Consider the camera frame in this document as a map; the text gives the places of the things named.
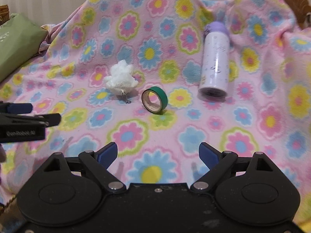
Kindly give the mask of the pink floral fleece blanket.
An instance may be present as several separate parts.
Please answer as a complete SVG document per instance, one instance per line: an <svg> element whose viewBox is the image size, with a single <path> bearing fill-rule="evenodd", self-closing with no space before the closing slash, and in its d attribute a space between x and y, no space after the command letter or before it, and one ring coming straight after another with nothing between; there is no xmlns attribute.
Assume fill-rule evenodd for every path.
<svg viewBox="0 0 311 233"><path fill-rule="evenodd" d="M225 98L199 92L204 28L230 35ZM198 147L249 157L267 154L299 190L295 222L310 220L310 29L284 0L86 0L47 25L47 48L1 86L1 99L29 102L62 120L40 142L6 144L1 203L48 156L118 146L110 167L125 184L192 183L207 172ZM118 96L104 78L120 60L138 86ZM142 93L158 86L168 105L147 111Z"/></svg>

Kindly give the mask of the green fabric cushion bag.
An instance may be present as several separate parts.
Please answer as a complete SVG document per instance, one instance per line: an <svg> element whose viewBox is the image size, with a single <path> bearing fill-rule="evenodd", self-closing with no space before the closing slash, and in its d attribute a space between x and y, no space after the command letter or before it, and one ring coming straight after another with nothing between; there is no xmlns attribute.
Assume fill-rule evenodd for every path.
<svg viewBox="0 0 311 233"><path fill-rule="evenodd" d="M1 25L1 81L37 55L47 30L23 14L13 14Z"/></svg>

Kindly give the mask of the brown wicker basket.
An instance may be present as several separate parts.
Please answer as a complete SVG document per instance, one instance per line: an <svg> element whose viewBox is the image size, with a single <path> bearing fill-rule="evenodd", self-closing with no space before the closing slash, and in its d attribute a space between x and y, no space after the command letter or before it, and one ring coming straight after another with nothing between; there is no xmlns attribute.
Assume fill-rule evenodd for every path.
<svg viewBox="0 0 311 233"><path fill-rule="evenodd" d="M3 25L10 19L10 10L8 5L0 6L0 25Z"/></svg>

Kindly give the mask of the white fluffy plush toy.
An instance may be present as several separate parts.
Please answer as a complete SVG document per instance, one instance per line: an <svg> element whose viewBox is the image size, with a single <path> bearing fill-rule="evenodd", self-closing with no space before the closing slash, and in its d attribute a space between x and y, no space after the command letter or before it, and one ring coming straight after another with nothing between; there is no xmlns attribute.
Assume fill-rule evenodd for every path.
<svg viewBox="0 0 311 233"><path fill-rule="evenodd" d="M103 81L105 87L118 96L130 93L139 83L133 77L133 65L128 64L124 59L110 68L110 74Z"/></svg>

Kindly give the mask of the green tape roll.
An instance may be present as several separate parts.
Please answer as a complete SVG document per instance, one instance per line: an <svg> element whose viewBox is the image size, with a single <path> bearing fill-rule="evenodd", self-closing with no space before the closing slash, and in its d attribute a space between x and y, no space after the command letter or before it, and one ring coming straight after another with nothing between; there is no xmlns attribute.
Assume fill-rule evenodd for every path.
<svg viewBox="0 0 311 233"><path fill-rule="evenodd" d="M158 86L146 89L141 96L145 109L153 114L162 114L168 105L168 98L164 90Z"/></svg>

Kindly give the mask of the woven basket with liner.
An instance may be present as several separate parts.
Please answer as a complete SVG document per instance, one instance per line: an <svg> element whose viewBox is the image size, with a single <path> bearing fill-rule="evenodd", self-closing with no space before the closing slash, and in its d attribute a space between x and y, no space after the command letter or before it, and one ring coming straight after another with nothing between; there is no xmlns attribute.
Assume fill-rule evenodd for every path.
<svg viewBox="0 0 311 233"><path fill-rule="evenodd" d="M1 215L4 213L8 213L13 209L16 209L18 207L17 205L17 196L14 195L12 198L6 203L6 204L1 204L1 210L0 213Z"/></svg>

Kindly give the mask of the lilac thermos bottle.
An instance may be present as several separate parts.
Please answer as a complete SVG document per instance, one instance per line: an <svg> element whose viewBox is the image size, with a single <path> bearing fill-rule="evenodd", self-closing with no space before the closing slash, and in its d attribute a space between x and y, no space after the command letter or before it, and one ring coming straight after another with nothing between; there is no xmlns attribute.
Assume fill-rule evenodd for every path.
<svg viewBox="0 0 311 233"><path fill-rule="evenodd" d="M214 21L204 28L204 51L199 92L225 98L229 84L230 35L224 23Z"/></svg>

